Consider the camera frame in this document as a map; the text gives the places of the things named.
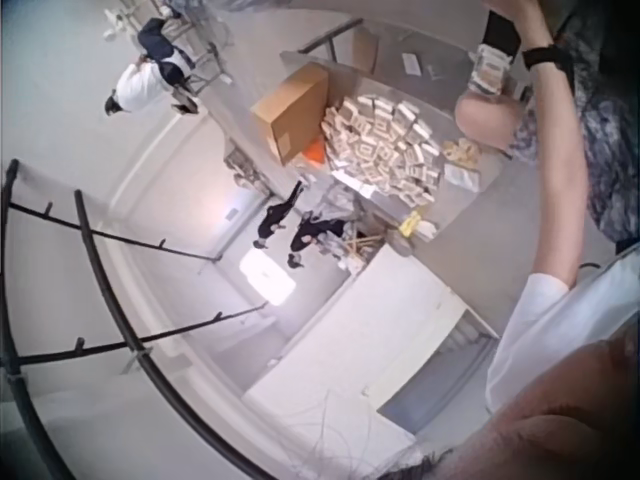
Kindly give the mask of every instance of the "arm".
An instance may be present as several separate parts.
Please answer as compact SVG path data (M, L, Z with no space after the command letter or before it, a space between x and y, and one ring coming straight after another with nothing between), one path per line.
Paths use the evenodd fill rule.
M537 0L489 0L511 18L523 48L553 43ZM588 195L582 128L566 75L552 63L531 69L538 121L541 220L534 273L575 283L582 255Z

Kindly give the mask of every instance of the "railing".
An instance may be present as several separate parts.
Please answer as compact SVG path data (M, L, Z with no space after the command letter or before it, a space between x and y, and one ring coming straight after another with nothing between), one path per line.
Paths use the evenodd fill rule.
M304 53L304 54L309 54L312 51L314 51L316 48L325 45L327 48L327 54L329 55L329 59L332 62L337 62L338 61L338 57L336 55L336 46L333 42L333 40L339 36L342 35L345 32L348 32L349 30L352 30L354 28L356 28L359 25L362 25L362 22L364 20L362 18L356 18L353 20L349 20L345 23L343 23L342 25L338 25L337 27L329 30L328 32L320 35L317 38L314 38L313 40L311 40L309 43L307 43L305 46L303 46L302 48L298 49L298 53Z
M182 333L190 332L195 329L203 328L205 326L213 325L215 323L261 310L265 307L266 304L233 315L223 316L222 313L218 313L211 320L166 332L161 332L147 337L138 337L131 323L129 322L120 302L118 301L115 292L113 291L107 273L102 264L102 260L96 248L94 235L99 235L104 238L117 240L144 248L152 248L154 250L160 250L176 255L202 258L211 261L215 261L215 259L203 255L165 249L162 245L163 242L161 242L160 245L151 245L144 242L139 242L137 240L126 239L124 237L118 237L115 235L106 234L104 232L92 230L89 223L89 217L84 205L84 198L80 190L76 190L74 194L79 225L75 225L73 223L66 222L60 219L53 219L53 217L50 217L49 211L51 210L51 204L47 206L44 214L39 214L38 212L34 213L33 211L29 211L29 209L12 204L11 198L13 193L13 186L17 178L18 169L19 161L15 159L12 160L7 170L5 184L2 187L2 204L0 212L2 215L2 247L0 249L0 268L2 270L0 273L0 326L2 329L2 342L0 343L2 347L2 358L0 366L4 369L5 375L7 377L7 383L9 384L9 387L11 389L11 393L13 395L20 417L22 418L22 421L24 423L25 429L28 435L31 437L33 444L35 445L36 450L50 475L54 479L61 480L74 480L76 478L56 449L40 417L38 416L38 413L36 412L33 401L31 400L27 389L21 366L71 360L98 355L117 349L129 348L133 353L132 361L137 361L140 364L142 370L149 377L162 397L207 445L216 450L220 455L222 455L225 460L234 465L244 474L248 475L250 478L275 480L275 477L256 465L253 461L244 456L240 451L235 449L233 445L227 442L218 432L211 428L211 426L209 426L198 415L198 413L196 413L196 411L174 388L165 374L160 370L158 365L151 358L151 348L145 346L145 343L148 342L157 341L174 335L180 335ZM84 348L84 339L78 338L76 340L76 347L73 350L20 357L11 333L5 282L5 248L10 207L17 208L24 213L34 215L44 220L52 221L68 228L80 230L96 282L98 283L100 292L107 305L107 308L124 339L123 342Z

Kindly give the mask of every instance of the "orange object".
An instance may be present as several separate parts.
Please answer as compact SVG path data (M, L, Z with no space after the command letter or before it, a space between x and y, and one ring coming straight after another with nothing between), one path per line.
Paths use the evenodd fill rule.
M324 137L322 135L317 137L313 142L311 142L311 145L302 151L302 154L310 162L317 163L318 165L324 165Z

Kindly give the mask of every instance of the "wristband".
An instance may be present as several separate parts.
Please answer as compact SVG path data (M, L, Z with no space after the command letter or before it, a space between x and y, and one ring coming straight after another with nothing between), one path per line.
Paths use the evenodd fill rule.
M557 45L532 48L522 52L522 58L527 70L531 70L532 67L540 63L554 63L559 70L565 73L571 87L571 93L574 92L573 59L570 54Z

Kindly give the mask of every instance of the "light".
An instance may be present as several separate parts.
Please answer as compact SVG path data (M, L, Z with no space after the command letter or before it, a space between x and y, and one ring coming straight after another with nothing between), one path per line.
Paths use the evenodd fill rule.
M240 261L240 271L271 305L281 305L296 288L296 282L262 250L249 250Z

